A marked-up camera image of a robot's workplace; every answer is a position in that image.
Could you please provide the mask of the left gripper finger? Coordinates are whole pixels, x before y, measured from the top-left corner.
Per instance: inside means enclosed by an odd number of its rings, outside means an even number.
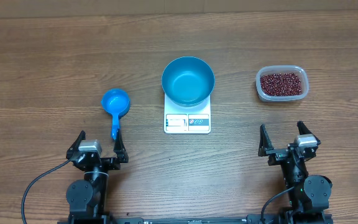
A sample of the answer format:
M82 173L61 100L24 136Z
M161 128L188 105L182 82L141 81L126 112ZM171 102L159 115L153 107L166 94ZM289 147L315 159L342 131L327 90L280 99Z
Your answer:
M114 152L116 153L117 159L120 163L129 162L129 156L125 149L120 129L116 131L116 139L114 140Z
M78 135L77 139L74 141L74 143L69 147L68 152L75 152L78 150L80 143L82 142L82 140L86 139L86 133L84 130L82 130L80 132L80 134Z

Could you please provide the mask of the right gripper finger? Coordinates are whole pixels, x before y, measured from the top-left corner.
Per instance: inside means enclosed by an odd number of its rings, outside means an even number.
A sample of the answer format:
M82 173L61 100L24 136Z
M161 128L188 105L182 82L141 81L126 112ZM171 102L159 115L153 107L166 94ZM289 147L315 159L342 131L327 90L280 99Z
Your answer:
M258 149L258 156L264 157L270 154L270 151L273 150L272 142L267 134L265 125L260 126L260 142Z
M304 122L302 121L298 121L297 122L297 127L298 127L298 130L299 130L299 133L301 135L305 135L305 134L311 134L313 135L313 137L316 139L317 141L317 145L320 145L321 144L321 141L306 127L306 125L304 124Z

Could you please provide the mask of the blue plastic measuring scoop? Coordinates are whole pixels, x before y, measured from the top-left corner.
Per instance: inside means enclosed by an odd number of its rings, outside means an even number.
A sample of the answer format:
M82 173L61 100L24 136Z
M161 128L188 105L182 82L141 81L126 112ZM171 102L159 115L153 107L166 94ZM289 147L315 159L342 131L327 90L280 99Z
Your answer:
M112 116L111 137L116 140L117 132L120 130L119 120L129 111L131 99L124 90L115 88L104 94L101 104L103 109Z

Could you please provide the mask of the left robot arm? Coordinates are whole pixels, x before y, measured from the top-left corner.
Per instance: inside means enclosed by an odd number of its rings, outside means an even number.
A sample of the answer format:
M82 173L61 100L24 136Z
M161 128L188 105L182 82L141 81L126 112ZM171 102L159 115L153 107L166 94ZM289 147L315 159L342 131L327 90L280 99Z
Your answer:
M102 157L99 141L87 140L84 131L67 150L67 159L84 172L83 178L71 183L66 191L70 206L68 223L116 223L104 209L109 171L119 170L122 163L129 162L119 129L113 151L116 157Z

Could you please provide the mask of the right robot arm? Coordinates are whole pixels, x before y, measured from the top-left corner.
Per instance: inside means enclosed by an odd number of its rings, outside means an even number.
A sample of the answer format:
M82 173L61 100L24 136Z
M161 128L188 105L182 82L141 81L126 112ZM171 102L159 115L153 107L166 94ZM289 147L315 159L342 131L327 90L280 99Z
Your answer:
M298 121L299 135L286 148L276 149L265 125L260 126L258 156L268 157L269 166L280 166L286 189L267 200L261 209L261 223L332 223L329 208L332 182L323 175L309 175L305 162L316 157L321 141ZM281 208L276 215L267 215L267 206L282 195L288 195L290 206Z

